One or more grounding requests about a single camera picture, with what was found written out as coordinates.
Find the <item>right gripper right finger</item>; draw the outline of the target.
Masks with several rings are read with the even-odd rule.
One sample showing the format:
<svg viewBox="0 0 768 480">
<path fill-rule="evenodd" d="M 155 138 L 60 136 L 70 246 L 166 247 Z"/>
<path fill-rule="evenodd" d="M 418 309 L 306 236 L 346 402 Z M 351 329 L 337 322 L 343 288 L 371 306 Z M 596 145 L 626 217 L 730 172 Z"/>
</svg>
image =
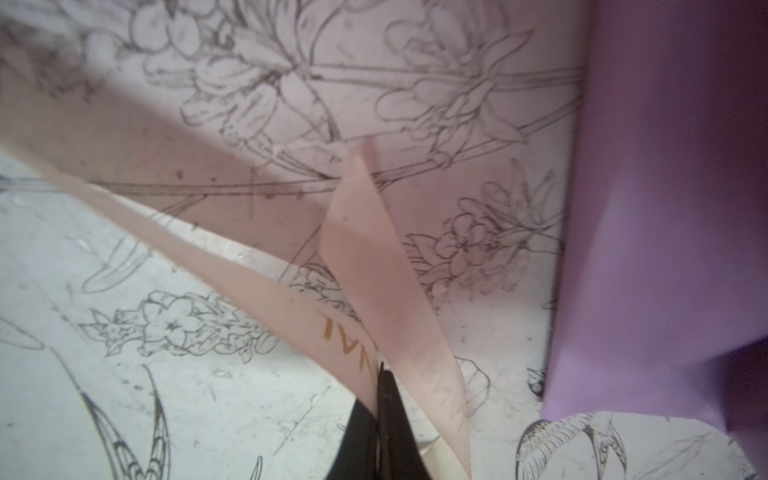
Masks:
<svg viewBox="0 0 768 480">
<path fill-rule="evenodd" d="M 394 374 L 380 364 L 377 386 L 379 476 L 384 480 L 430 480 Z"/>
</svg>

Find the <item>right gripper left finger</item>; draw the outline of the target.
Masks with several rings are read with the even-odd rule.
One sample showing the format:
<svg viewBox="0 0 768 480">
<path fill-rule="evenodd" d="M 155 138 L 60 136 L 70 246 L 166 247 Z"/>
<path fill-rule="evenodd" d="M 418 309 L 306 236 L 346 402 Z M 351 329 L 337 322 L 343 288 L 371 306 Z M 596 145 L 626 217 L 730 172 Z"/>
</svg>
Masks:
<svg viewBox="0 0 768 480">
<path fill-rule="evenodd" d="M 377 419 L 356 400 L 326 480 L 376 480 L 377 456 Z"/>
</svg>

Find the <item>cream ribbon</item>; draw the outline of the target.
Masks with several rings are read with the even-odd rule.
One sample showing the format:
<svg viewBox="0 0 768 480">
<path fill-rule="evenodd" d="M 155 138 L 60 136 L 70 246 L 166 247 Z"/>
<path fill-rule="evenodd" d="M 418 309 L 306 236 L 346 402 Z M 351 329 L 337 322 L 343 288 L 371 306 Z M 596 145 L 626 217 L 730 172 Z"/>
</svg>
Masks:
<svg viewBox="0 0 768 480">
<path fill-rule="evenodd" d="M 145 219 L 126 206 L 116 182 L 90 182 L 59 171 L 39 140 L 11 136 L 19 114 L 4 110 L 2 117 L 5 155 L 198 277 L 263 335 L 312 359 L 350 390 L 377 424 L 378 373 L 384 363 L 395 376 L 430 477 L 471 477 L 463 375 L 361 154 L 346 156 L 320 230 L 323 262 L 353 308 L 347 315 L 174 236 L 157 219 Z"/>
</svg>

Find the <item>purple pink wrapping paper sheet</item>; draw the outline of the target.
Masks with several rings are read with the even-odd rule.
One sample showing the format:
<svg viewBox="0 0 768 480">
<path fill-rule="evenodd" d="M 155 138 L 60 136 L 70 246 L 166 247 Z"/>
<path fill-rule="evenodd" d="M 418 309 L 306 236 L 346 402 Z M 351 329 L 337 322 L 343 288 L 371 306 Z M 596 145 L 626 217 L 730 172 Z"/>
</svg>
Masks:
<svg viewBox="0 0 768 480">
<path fill-rule="evenodd" d="M 767 5 L 599 1 L 542 414 L 696 419 L 767 472 Z"/>
</svg>

